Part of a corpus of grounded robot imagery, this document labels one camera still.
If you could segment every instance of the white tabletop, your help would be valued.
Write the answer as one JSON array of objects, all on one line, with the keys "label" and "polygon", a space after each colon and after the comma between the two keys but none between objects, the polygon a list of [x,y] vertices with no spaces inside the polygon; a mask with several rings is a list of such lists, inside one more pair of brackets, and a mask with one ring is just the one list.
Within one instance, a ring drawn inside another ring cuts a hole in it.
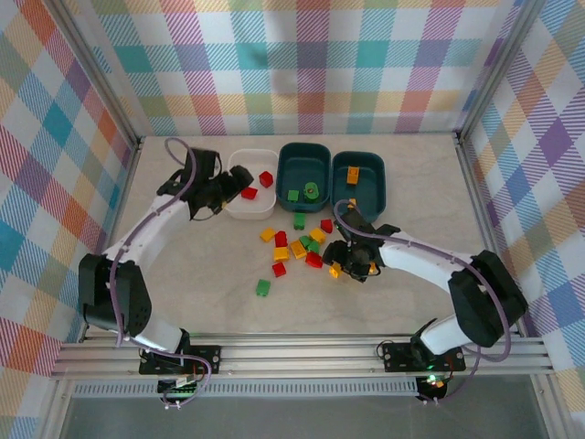
[{"label": "white tabletop", "polygon": [[[368,151],[386,165],[387,207],[375,226],[389,223],[413,237],[458,252],[478,253],[481,237],[449,135],[314,135],[185,137],[190,145],[219,151],[226,164],[240,148],[277,151],[290,142],[340,151]],[[150,206],[155,191],[177,169],[164,137],[147,137],[117,237]],[[174,151],[184,156],[180,146]],[[273,242],[259,235],[266,227],[285,230],[289,242],[324,218],[327,206],[307,214],[304,231],[293,229],[293,214],[277,205],[262,221],[231,218],[222,212],[179,231],[146,274],[154,311],[190,332],[207,333],[412,333],[434,317],[452,313],[451,298],[408,273],[385,269],[364,284],[304,260],[286,262],[287,274],[274,278]],[[340,239],[339,234],[327,241]],[[259,279],[271,281],[267,297],[255,293]]]}]

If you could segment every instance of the plaid wallpaper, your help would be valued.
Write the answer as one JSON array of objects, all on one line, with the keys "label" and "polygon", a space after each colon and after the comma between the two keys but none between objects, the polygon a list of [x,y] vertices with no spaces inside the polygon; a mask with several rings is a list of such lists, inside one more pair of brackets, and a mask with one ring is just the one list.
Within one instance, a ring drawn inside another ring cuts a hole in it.
[{"label": "plaid wallpaper", "polygon": [[0,0],[0,438],[31,437],[130,148],[40,0]]},{"label": "plaid wallpaper", "polygon": [[136,131],[411,133],[463,121],[522,0],[68,0]]},{"label": "plaid wallpaper", "polygon": [[472,141],[506,265],[585,435],[584,0],[548,0]]}]

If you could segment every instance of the white bin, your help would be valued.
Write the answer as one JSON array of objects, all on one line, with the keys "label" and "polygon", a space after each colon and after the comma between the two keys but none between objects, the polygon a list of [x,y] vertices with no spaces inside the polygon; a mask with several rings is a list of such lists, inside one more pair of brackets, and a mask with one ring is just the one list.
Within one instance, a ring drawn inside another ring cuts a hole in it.
[{"label": "white bin", "polygon": [[[235,165],[244,166],[250,171],[254,177],[250,187],[258,189],[258,194],[255,199],[245,199],[238,195],[226,206],[226,211],[238,220],[267,219],[276,204],[278,154],[268,149],[240,149],[229,157],[228,169]],[[264,171],[270,172],[274,178],[270,187],[260,184],[259,175]]]}]

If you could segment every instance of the red lego brick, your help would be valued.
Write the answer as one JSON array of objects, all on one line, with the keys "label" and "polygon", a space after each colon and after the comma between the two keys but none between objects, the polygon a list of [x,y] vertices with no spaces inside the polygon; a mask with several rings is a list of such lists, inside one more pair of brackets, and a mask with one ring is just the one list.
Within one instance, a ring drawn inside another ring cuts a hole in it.
[{"label": "red lego brick", "polygon": [[274,247],[286,247],[289,243],[286,240],[286,232],[279,231],[274,235]]},{"label": "red lego brick", "polygon": [[259,175],[259,180],[260,180],[260,184],[263,185],[264,187],[270,187],[270,186],[272,186],[272,183],[274,183],[274,177],[268,171],[262,172]]},{"label": "red lego brick", "polygon": [[305,259],[304,261],[307,262],[309,265],[311,265],[314,268],[323,267],[323,259],[321,259],[321,256],[319,256],[315,252],[308,252],[307,259]]},{"label": "red lego brick", "polygon": [[274,271],[274,277],[281,277],[286,274],[286,269],[284,268],[284,264],[282,262],[275,263],[272,266],[272,270]]},{"label": "red lego brick", "polygon": [[258,189],[255,189],[254,187],[246,187],[241,191],[241,197],[245,199],[255,199],[257,193]]},{"label": "red lego brick", "polygon": [[321,219],[321,230],[331,233],[333,231],[333,222],[330,219]]}]

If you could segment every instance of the yellow lego brick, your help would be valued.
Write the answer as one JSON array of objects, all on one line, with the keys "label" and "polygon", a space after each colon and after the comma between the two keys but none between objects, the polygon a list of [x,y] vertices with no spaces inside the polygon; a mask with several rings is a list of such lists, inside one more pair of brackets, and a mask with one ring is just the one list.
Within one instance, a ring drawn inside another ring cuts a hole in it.
[{"label": "yellow lego brick", "polygon": [[287,247],[276,247],[274,249],[274,261],[283,262],[289,260],[289,249]]},{"label": "yellow lego brick", "polygon": [[309,233],[309,236],[314,241],[319,242],[319,245],[325,244],[325,234],[323,233],[323,231],[321,229],[319,229],[319,228],[313,229],[313,231],[311,233]]},{"label": "yellow lego brick", "polygon": [[359,179],[359,167],[348,166],[347,167],[347,184],[356,185]]},{"label": "yellow lego brick", "polygon": [[262,240],[264,242],[268,242],[270,241],[272,238],[274,238],[274,235],[276,234],[276,231],[274,231],[274,229],[272,227],[269,227],[268,229],[266,229],[265,231],[263,231],[260,234],[260,237],[262,238]]},{"label": "yellow lego brick", "polygon": [[337,279],[341,275],[341,265],[338,262],[333,262],[333,265],[329,268],[329,274]]},{"label": "yellow lego brick", "polygon": [[291,250],[295,259],[301,259],[307,255],[307,250],[304,249],[300,241],[291,242]]}]

